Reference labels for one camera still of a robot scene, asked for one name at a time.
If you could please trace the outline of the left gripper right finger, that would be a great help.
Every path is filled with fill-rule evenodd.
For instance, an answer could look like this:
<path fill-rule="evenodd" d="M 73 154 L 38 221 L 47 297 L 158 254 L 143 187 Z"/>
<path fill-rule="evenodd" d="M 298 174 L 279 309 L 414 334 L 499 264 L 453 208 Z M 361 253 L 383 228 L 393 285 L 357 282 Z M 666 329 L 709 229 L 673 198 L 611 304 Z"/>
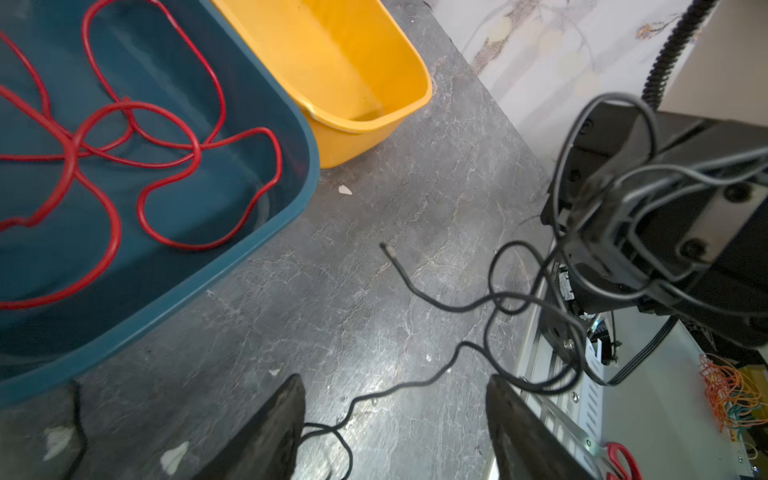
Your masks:
<path fill-rule="evenodd" d="M 502 376 L 490 377 L 486 416 L 501 480 L 590 479 Z"/>

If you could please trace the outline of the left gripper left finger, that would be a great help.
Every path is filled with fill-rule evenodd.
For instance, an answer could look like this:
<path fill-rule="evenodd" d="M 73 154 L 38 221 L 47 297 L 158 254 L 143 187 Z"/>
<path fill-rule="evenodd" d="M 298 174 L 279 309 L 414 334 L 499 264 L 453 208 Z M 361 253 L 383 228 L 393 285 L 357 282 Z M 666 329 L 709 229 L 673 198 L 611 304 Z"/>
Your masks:
<path fill-rule="evenodd" d="M 289 479 L 305 419 L 305 389 L 289 376 L 260 410 L 195 475 L 197 479 Z"/>

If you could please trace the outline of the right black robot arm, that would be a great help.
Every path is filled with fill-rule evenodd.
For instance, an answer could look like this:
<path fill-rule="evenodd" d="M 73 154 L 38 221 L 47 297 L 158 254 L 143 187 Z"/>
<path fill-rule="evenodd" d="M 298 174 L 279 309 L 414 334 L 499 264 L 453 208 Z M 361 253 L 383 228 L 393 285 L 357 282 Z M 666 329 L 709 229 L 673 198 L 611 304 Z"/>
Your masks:
<path fill-rule="evenodd" d="M 581 312 L 679 315 L 757 348 L 767 342 L 767 130 L 660 108 L 713 9 L 690 4 L 640 96 L 604 93 L 583 108 L 541 219 Z"/>

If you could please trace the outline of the teal plastic bin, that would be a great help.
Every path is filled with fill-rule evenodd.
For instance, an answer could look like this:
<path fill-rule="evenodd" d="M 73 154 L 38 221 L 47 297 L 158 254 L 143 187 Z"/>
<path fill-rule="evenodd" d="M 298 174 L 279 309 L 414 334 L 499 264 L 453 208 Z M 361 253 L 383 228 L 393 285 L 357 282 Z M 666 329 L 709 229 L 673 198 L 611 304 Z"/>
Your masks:
<path fill-rule="evenodd" d="M 231 24 L 209 1 L 117 1 L 98 12 L 93 55 L 81 37 L 85 1 L 5 1 L 1 83 L 30 106 L 43 80 L 54 118 L 75 131 L 114 95 L 175 115 L 137 119 L 172 144 L 238 136 L 202 156 L 188 178 L 149 195 L 151 230 L 136 202 L 149 184 L 181 172 L 180 151 L 134 136 L 107 161 L 80 161 L 116 207 L 117 255 L 82 291 L 1 314 L 1 404 L 11 407 L 98 365 L 179 309 L 284 229 L 318 184 L 308 122 Z"/>

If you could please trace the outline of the right yellow plastic bin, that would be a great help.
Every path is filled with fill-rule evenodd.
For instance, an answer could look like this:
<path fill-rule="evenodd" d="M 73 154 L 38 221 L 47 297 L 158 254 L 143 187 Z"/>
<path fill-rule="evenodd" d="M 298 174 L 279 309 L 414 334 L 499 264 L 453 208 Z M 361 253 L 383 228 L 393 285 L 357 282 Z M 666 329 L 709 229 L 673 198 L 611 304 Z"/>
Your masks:
<path fill-rule="evenodd" d="M 431 100 L 416 48 L 379 1 L 218 1 L 292 97 L 330 169 L 372 149 Z"/>

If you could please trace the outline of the red handled scissors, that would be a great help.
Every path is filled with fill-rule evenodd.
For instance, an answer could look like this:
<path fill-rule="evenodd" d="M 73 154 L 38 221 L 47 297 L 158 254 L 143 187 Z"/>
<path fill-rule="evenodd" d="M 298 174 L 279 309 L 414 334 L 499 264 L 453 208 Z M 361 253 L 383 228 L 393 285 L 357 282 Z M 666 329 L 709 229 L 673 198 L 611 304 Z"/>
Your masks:
<path fill-rule="evenodd" d="M 548 411 L 574 441 L 577 451 L 586 455 L 590 469 L 598 474 L 598 479 L 641 480 L 643 478 L 637 461 L 623 444 L 617 442 L 600 444 L 559 409 L 548 409 Z"/>

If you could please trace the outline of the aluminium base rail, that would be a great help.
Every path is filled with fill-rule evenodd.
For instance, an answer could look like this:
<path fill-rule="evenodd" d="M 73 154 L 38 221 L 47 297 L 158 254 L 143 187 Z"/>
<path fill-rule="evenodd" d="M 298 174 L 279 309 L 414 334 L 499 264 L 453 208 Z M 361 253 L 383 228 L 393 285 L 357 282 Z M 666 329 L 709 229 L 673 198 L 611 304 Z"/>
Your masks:
<path fill-rule="evenodd" d="M 538 381 L 554 376 L 563 362 L 544 336 L 538 306 L 530 313 L 513 372 Z M 613 318 L 624 349 L 619 367 L 666 321 L 630 309 L 619 310 Z M 725 430 L 719 430 L 705 398 L 706 383 L 700 375 L 703 354 L 681 322 L 620 385 L 599 386 L 584 376 L 550 401 L 598 443 L 613 441 L 628 447 L 643 479 L 755 479 L 751 454 L 743 443 L 731 441 Z M 521 392 L 520 396 L 580 465 L 589 473 L 598 473 L 589 455 L 556 416 L 542 410 L 534 394 Z"/>

